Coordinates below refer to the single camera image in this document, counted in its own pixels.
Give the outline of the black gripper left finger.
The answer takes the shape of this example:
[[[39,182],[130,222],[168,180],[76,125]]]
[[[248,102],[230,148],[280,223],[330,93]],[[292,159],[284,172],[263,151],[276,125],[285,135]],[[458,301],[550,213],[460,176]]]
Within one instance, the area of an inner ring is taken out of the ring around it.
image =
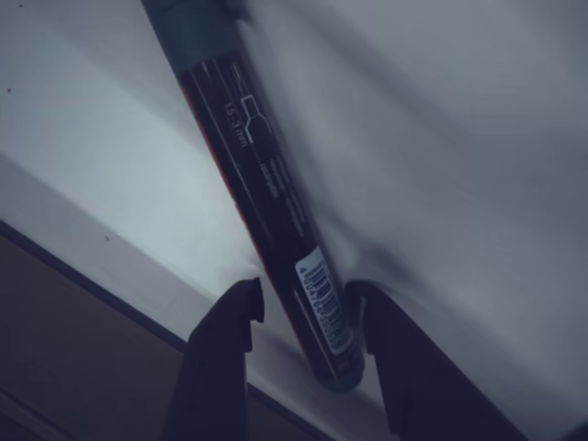
[[[164,440],[248,438],[245,355],[251,322],[265,318],[259,278],[232,285],[192,331],[163,429]]]

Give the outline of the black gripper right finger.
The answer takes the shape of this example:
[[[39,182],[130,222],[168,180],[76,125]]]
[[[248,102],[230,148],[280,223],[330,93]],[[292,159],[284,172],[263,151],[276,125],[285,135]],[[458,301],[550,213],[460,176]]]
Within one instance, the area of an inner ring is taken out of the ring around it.
[[[390,432],[400,440],[525,440],[387,294],[345,284],[352,320],[374,357]]]

